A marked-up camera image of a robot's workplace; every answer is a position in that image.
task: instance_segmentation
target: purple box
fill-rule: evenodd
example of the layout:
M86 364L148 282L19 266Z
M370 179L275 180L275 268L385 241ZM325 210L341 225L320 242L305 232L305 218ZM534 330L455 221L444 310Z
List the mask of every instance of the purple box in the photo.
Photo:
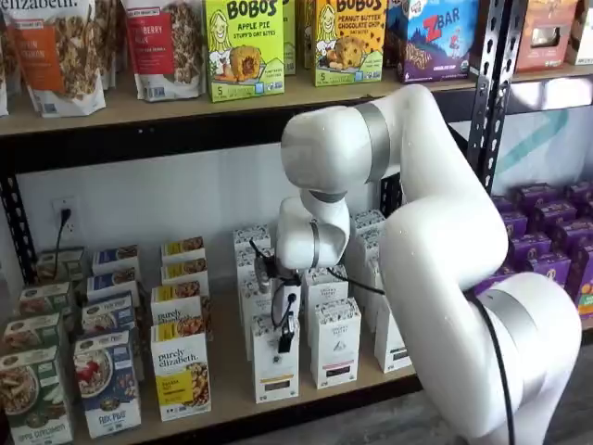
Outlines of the purple box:
M593 236L593 220L579 218L574 221L561 222L552 231L552 248L572 255L578 248Z
M517 187L512 192L512 200L519 209L530 213L535 204L542 204L561 198L557 188L546 183Z
M593 243L585 243L574 252L565 289L581 318L593 317Z
M527 217L520 211L503 211L500 217L507 228L509 237L525 235L527 232Z
M529 217L529 232L546 232L551 235L556 224L575 218L576 207L566 200L536 204Z
M510 200L508 200L507 197L493 195L491 198L492 202L494 203L494 207L496 207L499 212L515 210L515 205Z
M585 204L593 198L593 183L581 181L580 183L567 185L564 194L575 205Z
M566 277L571 267L571 260L561 252L550 252L539 255L524 264L524 270L545 275L560 286L566 284Z
M541 233L511 238L507 263L513 267L521 268L527 260L548 253L551 244L551 239Z

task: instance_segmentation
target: white wall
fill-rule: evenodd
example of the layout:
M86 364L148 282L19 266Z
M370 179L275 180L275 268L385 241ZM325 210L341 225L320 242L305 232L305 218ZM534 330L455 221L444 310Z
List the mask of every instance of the white wall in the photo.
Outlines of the white wall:
M82 244L95 250L139 243L149 286L158 281L159 243L195 235L205 237L212 278L233 275L231 231L275 221L281 200L297 194L284 176L278 144L31 173L18 179L37 251L56 242L51 200L75 195ZM351 211L371 208L373 193L370 185L352 190L347 196Z

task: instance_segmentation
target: electrical outlet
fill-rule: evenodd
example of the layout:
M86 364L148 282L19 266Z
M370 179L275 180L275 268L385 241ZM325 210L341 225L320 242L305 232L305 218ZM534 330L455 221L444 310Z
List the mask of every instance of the electrical outlet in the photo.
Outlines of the electrical outlet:
M79 221L78 199L76 197L58 197L52 199L52 209L54 210L54 219L56 221L56 230L62 222L61 211L70 209L70 217L62 230L62 241L82 242L82 230Z

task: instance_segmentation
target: shelf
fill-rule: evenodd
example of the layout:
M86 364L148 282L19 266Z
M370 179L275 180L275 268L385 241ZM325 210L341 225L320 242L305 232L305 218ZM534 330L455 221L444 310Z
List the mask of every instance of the shelf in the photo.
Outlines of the shelf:
M202 95L148 104L136 98L130 73L121 76L118 85L107 92L107 108L82 118L43 119L33 112L28 95L18 97L9 104L10 116L0 119L0 153L6 158L0 169L38 172L279 142L286 123L297 113L330 105L356 105L402 86L393 70L385 70L378 83L316 88L310 72L300 70L296 76L286 77L283 95L218 104ZM471 118L473 81L426 86L435 94L447 121Z

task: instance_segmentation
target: bobo's peanut butter chocolate chip box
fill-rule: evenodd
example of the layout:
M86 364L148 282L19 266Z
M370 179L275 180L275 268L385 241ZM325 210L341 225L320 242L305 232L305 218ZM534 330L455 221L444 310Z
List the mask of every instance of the bobo's peanut butter chocolate chip box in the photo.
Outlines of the bobo's peanut butter chocolate chip box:
M316 0L315 86L377 82L386 0Z

